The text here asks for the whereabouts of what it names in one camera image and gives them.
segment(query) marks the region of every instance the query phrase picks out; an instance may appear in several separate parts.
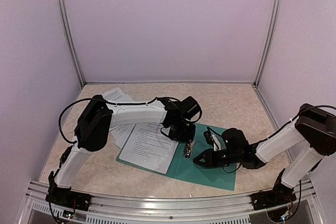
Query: paper sheet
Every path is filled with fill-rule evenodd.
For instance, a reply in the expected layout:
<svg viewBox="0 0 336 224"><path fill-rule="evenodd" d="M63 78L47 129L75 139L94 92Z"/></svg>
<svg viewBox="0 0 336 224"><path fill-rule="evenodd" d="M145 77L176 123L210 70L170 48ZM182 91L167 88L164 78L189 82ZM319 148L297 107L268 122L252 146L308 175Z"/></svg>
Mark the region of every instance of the paper sheet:
<svg viewBox="0 0 336 224"><path fill-rule="evenodd" d="M122 149L119 159L166 174L178 142L161 134L162 126L138 123Z"/></svg>
<svg viewBox="0 0 336 224"><path fill-rule="evenodd" d="M120 88L116 88L110 91L105 92L103 98L108 101L114 102L133 102L134 100L128 95L125 94ZM113 105L107 104L109 109L113 109ZM135 124L125 124L120 125L114 128L110 128L110 132L114 139L116 140L114 144L122 148L129 135L131 134Z"/></svg>

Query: green clipboard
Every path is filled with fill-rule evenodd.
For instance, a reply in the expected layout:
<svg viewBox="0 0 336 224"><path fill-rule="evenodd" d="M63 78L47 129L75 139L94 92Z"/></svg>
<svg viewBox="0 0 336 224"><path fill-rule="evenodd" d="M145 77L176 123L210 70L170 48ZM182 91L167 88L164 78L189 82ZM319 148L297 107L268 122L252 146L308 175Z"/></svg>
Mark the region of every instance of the green clipboard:
<svg viewBox="0 0 336 224"><path fill-rule="evenodd" d="M236 182L236 172L225 173L222 167L217 168L203 168L193 163L193 158L199 155L202 151L212 148L205 142L205 138L203 136L203 132L205 132L208 125L204 124L196 124L196 134L195 134L195 145L193 152L190 158L183 157L184 146L185 143L179 143L177 145L174 157L172 162L168 168L166 174L157 173L152 170L143 168L138 165L134 165L130 162L119 159L119 155L117 157L117 161L123 164L127 164L130 166L137 167L142 170L147 170L149 172L157 173L169 178L175 178L178 180L195 183L204 186L211 186L225 190L235 190L235 182ZM221 134L225 131L224 128L211 126L213 130ZM221 143L222 148L225 148L224 141L221 137L218 137L218 140ZM230 165L225 167L226 171L232 171L237 168L237 165Z"/></svg>

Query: black cable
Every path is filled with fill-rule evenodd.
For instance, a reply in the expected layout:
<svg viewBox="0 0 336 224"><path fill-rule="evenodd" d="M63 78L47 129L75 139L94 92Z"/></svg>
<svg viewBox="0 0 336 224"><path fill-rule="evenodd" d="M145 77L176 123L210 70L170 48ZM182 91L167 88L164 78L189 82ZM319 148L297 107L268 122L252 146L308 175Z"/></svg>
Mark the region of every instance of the black cable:
<svg viewBox="0 0 336 224"><path fill-rule="evenodd" d="M291 218L294 217L294 215L297 213L299 206L300 206L300 202L301 202L301 194L302 194L302 180L300 180L300 194L299 194L299 201L298 201L298 205L296 206L296 209L294 211L294 213L289 216L287 219L285 219L285 221L290 220Z"/></svg>
<svg viewBox="0 0 336 224"><path fill-rule="evenodd" d="M225 171L226 173L234 173L236 171L238 171L239 168L241 168L242 164L239 164L238 168L236 168L235 170L232 170L231 172L227 172L225 169L224 169L224 166L222 166L223 168L223 171Z"/></svg>
<svg viewBox="0 0 336 224"><path fill-rule="evenodd" d="M54 221L55 221L57 224L60 224L59 220L56 219L56 217L55 217L55 215L54 215L54 212L52 211L51 203L50 203L50 199L49 199L49 209L50 209L50 213L51 213L51 216L52 216L52 218L54 219Z"/></svg>
<svg viewBox="0 0 336 224"><path fill-rule="evenodd" d="M174 98L174 97L163 97L163 98L168 98L168 99L170 99L170 100L175 100L175 101L177 101L177 102L181 102L179 99Z"/></svg>
<svg viewBox="0 0 336 224"><path fill-rule="evenodd" d="M109 101L106 101L106 100L100 100L100 99L97 99L97 98L83 98L83 99L80 99L80 100L77 100L71 104L69 104L68 106L65 107L65 109L60 113L59 115L59 118L58 118L58 129L59 129L59 132L61 134L61 136L63 137L63 139L69 143L69 144L75 144L77 141L70 141L68 140L64 133L63 133L63 130L62 130L62 126L61 126L61 119L62 119L62 116L63 114L72 106L74 106L75 104L77 103L80 103L80 102L84 102L84 101L98 101L98 102L104 102L106 104L112 104L112 105L147 105L147 104L150 104L150 103L153 103L154 101L157 100L157 97L155 97L153 100L149 101L149 102L139 102L139 103L136 103L136 102L129 102L129 103L114 103L114 102L109 102Z"/></svg>
<svg viewBox="0 0 336 224"><path fill-rule="evenodd" d="M206 129L207 129L208 131L212 131L212 132L215 133L217 136L222 137L219 133L217 133L216 131L214 131L214 130L213 130L212 128L210 128L209 126L207 126Z"/></svg>
<svg viewBox="0 0 336 224"><path fill-rule="evenodd" d="M187 119L184 119L184 121L187 122L187 123L189 123L189 124L197 123L197 122L201 119L202 114L203 114L203 111L202 111L202 109L201 109L201 107L200 107L200 111L199 111L199 114L198 114L198 118L197 118L195 121L189 121L189 120L187 120Z"/></svg>
<svg viewBox="0 0 336 224"><path fill-rule="evenodd" d="M276 134L278 134L282 129L285 128L285 126L287 126L288 124L290 124L292 121L294 121L297 117L299 117L301 114L307 112L307 111L310 111L310 110L313 110L313 109L317 109L317 108L330 108L330 109L334 109L336 110L336 107L334 106L331 106L331 105L316 105L316 106L313 106L311 108L308 108L308 109L305 109L305 110L302 110L302 111L299 111L299 113L296 114L296 116L294 116L292 118L291 121L288 121L287 123L285 123L283 126L281 126L281 128L279 128L276 132L274 132L271 136L259 141L259 143L263 142L263 141L266 141L268 140L269 138L275 136Z"/></svg>

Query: white wall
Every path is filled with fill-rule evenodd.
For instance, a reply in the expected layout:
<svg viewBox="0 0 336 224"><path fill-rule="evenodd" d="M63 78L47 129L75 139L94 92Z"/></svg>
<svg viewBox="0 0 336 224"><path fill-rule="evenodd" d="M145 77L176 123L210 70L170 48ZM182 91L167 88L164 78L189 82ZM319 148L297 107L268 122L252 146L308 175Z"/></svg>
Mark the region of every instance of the white wall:
<svg viewBox="0 0 336 224"><path fill-rule="evenodd" d="M305 102L336 106L336 0L282 0L260 90L280 125ZM311 179L327 223L334 224L336 154Z"/></svg>
<svg viewBox="0 0 336 224"><path fill-rule="evenodd" d="M0 90L0 223L14 223L80 90L56 0L0 0Z"/></svg>
<svg viewBox="0 0 336 224"><path fill-rule="evenodd" d="M252 82L272 3L66 0L88 82Z"/></svg>

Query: marble-pattern surface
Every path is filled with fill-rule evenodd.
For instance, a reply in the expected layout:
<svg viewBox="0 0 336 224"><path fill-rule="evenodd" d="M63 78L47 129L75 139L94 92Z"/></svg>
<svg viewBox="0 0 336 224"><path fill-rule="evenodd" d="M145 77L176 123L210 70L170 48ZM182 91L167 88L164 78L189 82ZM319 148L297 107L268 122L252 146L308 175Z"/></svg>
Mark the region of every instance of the marble-pattern surface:
<svg viewBox="0 0 336 224"><path fill-rule="evenodd" d="M162 96L182 100L191 95L203 110L200 123L241 129L249 143L264 139L273 132L254 90L248 84L86 85L79 99L102 94L116 87L120 87L135 101L146 101ZM82 102L71 109L63 126L68 139L72 139L77 118L86 105L87 102ZM61 137L57 138L41 174L41 182L48 183L50 171L57 169L59 158L67 146ZM167 178L118 163L116 157L119 151L120 149L114 145L112 135L109 134L106 147L87 160L78 172L72 188L89 193L131 197L184 198L229 195L272 187L279 172L288 165L285 154L281 154L259 170L241 168L237 172L235 190L229 191Z"/></svg>

